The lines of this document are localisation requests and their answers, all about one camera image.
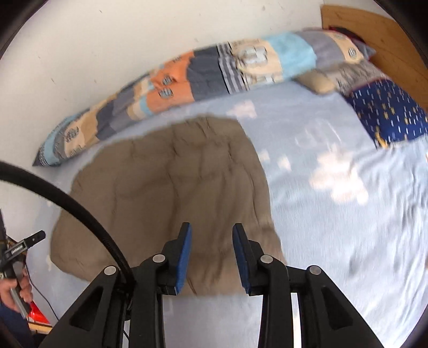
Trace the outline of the navy sleeve left forearm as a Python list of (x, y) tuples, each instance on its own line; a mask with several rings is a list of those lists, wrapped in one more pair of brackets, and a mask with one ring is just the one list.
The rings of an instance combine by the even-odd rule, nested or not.
[(9, 309), (4, 304), (1, 304), (1, 319), (22, 347), (34, 347), (34, 341), (28, 322), (22, 318), (19, 312), (15, 312), (13, 309)]

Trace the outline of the person's left hand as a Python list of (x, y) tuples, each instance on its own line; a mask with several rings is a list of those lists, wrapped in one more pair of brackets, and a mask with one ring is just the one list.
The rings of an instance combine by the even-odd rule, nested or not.
[(29, 281), (28, 272), (24, 268), (22, 270), (22, 277), (17, 280), (16, 278), (3, 278), (0, 281), (0, 292), (1, 292), (1, 303), (14, 312), (19, 312), (19, 307), (15, 304), (11, 292), (11, 289), (15, 289), (17, 285), (20, 285), (20, 297), (30, 304), (33, 301), (32, 286)]

